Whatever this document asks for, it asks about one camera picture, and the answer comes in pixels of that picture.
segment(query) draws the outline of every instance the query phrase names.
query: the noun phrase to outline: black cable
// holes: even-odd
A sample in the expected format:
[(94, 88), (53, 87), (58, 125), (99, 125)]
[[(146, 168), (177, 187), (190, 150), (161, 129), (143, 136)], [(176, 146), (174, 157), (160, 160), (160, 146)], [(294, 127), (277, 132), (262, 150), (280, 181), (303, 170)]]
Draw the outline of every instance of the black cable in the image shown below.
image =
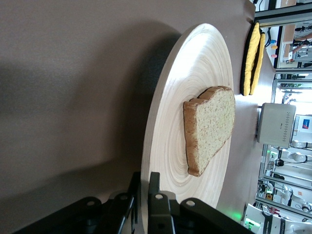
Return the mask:
[(274, 161), (276, 161), (276, 159), (275, 159), (275, 160), (271, 160), (272, 158), (274, 158), (274, 157), (270, 157), (269, 162), (274, 162)]
[(265, 44), (265, 47), (267, 48), (271, 44), (271, 28), (268, 28), (268, 40), (267, 43)]
[(304, 32), (312, 29), (312, 25), (310, 24), (308, 27), (302, 26), (301, 28), (295, 28), (296, 32)]
[(263, 2), (263, 0), (261, 0), (261, 2), (259, 3), (259, 11), (260, 11), (260, 6), (261, 6), (262, 2)]
[(307, 160), (305, 162), (284, 162), (285, 163), (293, 163), (293, 164), (298, 164), (298, 163), (307, 163), (307, 162), (312, 162), (312, 160)]
[(299, 206), (299, 207), (298, 207), (298, 206), (299, 206), (298, 204), (296, 204), (296, 205), (295, 205), (295, 207), (296, 207), (296, 208), (298, 208), (298, 209), (302, 209), (302, 207), (301, 207), (301, 206)]

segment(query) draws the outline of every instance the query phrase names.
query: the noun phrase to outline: wood grain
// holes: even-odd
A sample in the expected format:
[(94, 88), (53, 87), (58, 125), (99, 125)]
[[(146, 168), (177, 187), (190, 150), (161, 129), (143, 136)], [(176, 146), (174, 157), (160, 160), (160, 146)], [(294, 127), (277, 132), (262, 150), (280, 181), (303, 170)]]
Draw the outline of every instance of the wood grain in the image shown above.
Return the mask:
[(147, 228), (147, 191), (151, 172), (160, 172), (160, 189), (178, 202), (196, 197), (216, 207), (227, 168), (231, 138), (201, 177), (188, 174), (183, 102), (211, 86), (233, 88), (230, 55), (219, 31), (209, 24), (187, 30), (177, 41), (161, 72), (151, 104), (141, 166), (142, 218)]

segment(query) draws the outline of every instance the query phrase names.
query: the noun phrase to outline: yellow sponge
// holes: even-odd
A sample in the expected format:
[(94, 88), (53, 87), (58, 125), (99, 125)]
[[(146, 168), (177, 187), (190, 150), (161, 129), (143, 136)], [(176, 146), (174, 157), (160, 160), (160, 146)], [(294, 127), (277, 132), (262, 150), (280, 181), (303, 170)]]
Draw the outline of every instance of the yellow sponge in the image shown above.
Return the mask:
[(252, 95), (258, 84), (260, 68), (263, 59), (265, 34), (260, 33), (259, 23), (252, 25), (246, 39), (243, 57), (240, 92), (242, 95)]
[(265, 33), (261, 33), (260, 45), (258, 47), (257, 56), (255, 58), (256, 66), (255, 66), (254, 74), (252, 76), (253, 79), (251, 80), (251, 89), (249, 93), (250, 95), (254, 94), (254, 89), (256, 88), (258, 81), (259, 81), (260, 69), (262, 66), (262, 59), (263, 59), (264, 44), (265, 44)]

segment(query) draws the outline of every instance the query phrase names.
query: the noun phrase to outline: whole wheat bread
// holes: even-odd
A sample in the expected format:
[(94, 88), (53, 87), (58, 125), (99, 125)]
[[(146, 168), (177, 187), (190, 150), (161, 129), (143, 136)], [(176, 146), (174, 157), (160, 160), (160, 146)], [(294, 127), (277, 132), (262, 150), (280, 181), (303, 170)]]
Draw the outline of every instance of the whole wheat bread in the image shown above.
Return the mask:
[(201, 176), (232, 134), (235, 98), (231, 88), (211, 87), (183, 103), (188, 173)]

